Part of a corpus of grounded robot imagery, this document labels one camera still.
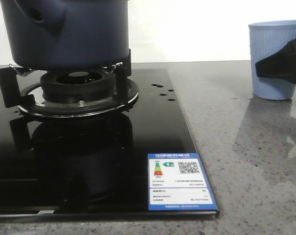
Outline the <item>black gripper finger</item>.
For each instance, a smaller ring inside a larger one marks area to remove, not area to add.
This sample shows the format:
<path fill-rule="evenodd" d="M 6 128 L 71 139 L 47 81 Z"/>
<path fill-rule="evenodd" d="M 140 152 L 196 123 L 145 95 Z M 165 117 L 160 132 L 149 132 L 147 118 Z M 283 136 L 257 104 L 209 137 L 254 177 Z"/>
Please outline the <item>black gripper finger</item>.
<path fill-rule="evenodd" d="M 281 50 L 255 63 L 259 77 L 283 79 L 296 84 L 296 39 Z"/>

